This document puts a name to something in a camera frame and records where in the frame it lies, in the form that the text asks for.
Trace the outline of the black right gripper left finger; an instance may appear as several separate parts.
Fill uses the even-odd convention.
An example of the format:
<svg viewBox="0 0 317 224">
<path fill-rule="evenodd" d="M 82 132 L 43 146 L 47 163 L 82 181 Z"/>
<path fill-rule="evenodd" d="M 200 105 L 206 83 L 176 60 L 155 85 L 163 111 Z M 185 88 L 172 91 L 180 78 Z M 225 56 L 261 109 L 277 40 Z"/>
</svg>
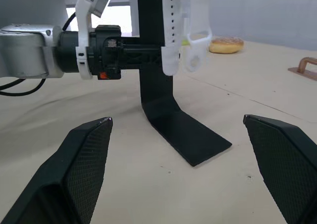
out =
<svg viewBox="0 0 317 224">
<path fill-rule="evenodd" d="M 113 121 L 72 129 L 35 172 L 3 224 L 88 224 L 104 181 Z"/>
</svg>

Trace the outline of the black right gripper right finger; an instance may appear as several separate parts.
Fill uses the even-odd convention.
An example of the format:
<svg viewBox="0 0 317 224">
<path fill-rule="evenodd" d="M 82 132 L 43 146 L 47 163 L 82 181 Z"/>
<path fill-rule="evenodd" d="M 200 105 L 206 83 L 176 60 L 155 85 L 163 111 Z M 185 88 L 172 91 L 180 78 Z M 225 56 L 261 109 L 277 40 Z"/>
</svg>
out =
<svg viewBox="0 0 317 224">
<path fill-rule="evenodd" d="M 259 171 L 288 224 L 317 222 L 317 145 L 299 127 L 272 118 L 243 118 Z"/>
</svg>

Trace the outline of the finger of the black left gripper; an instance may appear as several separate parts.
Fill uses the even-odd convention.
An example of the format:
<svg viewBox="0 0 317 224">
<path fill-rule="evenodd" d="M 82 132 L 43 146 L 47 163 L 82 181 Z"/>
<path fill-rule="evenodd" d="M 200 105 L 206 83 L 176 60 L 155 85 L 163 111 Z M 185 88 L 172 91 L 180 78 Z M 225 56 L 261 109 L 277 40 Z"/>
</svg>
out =
<svg viewBox="0 0 317 224">
<path fill-rule="evenodd" d="M 141 45 L 139 37 L 121 37 L 121 43 L 123 45 Z"/>
<path fill-rule="evenodd" d="M 160 48 L 134 48 L 123 50 L 123 68 L 161 67 Z"/>
</svg>

